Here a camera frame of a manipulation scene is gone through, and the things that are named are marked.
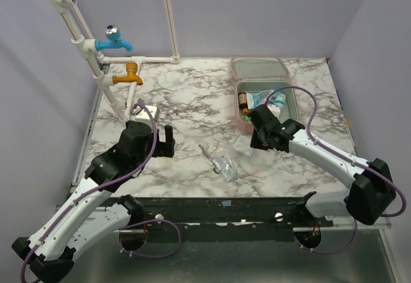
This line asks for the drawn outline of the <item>blue wipes packet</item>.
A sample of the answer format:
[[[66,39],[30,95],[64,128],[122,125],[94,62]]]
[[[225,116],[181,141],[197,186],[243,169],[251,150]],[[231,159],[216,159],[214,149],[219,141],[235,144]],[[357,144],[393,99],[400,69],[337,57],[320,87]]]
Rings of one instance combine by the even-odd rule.
[[[247,92],[247,101],[249,109],[263,105],[268,96],[274,92],[273,89],[264,90],[262,92]]]

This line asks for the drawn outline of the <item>green capped white bottle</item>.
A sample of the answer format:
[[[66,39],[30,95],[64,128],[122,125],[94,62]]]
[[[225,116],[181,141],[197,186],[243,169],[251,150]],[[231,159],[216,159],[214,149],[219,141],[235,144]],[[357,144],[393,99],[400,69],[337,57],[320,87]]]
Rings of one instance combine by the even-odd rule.
[[[279,92],[276,97],[275,97],[275,101],[274,101],[276,107],[282,111],[285,103],[286,103],[286,95],[282,92]]]

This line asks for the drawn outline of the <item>brown medicine bottle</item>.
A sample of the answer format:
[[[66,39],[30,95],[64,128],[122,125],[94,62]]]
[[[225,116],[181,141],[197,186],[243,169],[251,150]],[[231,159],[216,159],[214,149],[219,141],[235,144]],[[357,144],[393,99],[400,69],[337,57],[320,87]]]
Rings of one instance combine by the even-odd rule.
[[[249,106],[248,106],[246,92],[238,93],[238,106],[243,115],[247,115],[249,113]]]

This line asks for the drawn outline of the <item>alcohol pad packets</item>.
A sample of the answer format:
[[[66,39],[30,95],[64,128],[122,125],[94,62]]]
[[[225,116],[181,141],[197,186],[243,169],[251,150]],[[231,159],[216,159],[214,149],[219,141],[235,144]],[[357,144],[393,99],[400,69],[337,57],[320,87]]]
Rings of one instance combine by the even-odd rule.
[[[214,171],[221,175],[222,178],[227,181],[233,181],[238,177],[238,169],[232,162],[232,160],[226,156],[221,155],[212,160]]]

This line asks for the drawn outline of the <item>pink medicine kit case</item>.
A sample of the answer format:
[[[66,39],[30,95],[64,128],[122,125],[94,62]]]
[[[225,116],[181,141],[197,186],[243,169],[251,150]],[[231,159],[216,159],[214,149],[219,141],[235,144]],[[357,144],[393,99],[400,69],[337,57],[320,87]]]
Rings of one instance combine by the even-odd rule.
[[[237,57],[231,60],[231,71],[237,81],[234,89],[234,115],[240,132],[253,132],[245,110],[262,105],[272,92],[275,94],[269,99],[269,103],[275,106],[274,114],[279,120],[299,119],[290,72],[282,60],[273,57]]]

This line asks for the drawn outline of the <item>metal scissors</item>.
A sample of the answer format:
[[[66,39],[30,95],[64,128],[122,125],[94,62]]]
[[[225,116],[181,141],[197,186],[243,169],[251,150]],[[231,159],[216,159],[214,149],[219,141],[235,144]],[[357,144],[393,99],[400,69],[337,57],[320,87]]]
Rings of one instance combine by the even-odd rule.
[[[205,149],[201,144],[199,144],[198,147],[201,149],[201,151],[202,151],[203,155],[206,157],[206,159],[212,163],[212,165],[213,165],[213,171],[214,171],[216,174],[220,174],[220,175],[221,175],[221,174],[222,174],[222,160],[219,159],[219,158],[214,159],[214,158],[206,151],[206,149]]]

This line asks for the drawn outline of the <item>clear bag teal pads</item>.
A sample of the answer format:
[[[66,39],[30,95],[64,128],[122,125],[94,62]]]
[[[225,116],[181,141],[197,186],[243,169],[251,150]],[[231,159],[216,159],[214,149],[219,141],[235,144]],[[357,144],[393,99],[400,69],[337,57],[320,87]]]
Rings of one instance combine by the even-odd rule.
[[[251,156],[253,154],[254,149],[250,147],[251,136],[250,135],[240,135],[232,145],[233,149],[238,151],[239,153]]]

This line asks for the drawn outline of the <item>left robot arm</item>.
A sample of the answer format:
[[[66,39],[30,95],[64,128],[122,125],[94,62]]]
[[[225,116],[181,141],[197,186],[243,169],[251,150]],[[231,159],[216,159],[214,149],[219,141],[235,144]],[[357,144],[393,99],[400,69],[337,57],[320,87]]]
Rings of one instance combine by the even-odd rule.
[[[12,249],[23,260],[21,281],[30,269],[37,282],[60,282],[75,261],[109,233],[165,221],[161,216],[148,216],[129,194],[120,197],[105,214],[89,220],[120,186],[139,175],[152,157],[174,156],[173,127],[166,125],[164,131],[166,139],[161,142],[154,124],[127,121],[119,141],[92,160],[74,193],[55,215],[30,237],[13,242]]]

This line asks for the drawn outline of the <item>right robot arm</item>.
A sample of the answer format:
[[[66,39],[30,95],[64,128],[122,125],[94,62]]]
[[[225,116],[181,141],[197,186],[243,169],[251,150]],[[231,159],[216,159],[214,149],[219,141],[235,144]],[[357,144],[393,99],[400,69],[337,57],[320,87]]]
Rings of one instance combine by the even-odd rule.
[[[303,124],[293,119],[280,122],[260,105],[248,113],[254,131],[250,146],[277,150],[304,158],[335,177],[344,190],[308,193],[295,211],[305,227],[325,216],[351,216],[364,225],[373,225],[396,197],[386,162],[368,161],[350,155],[321,139],[314,138]]]

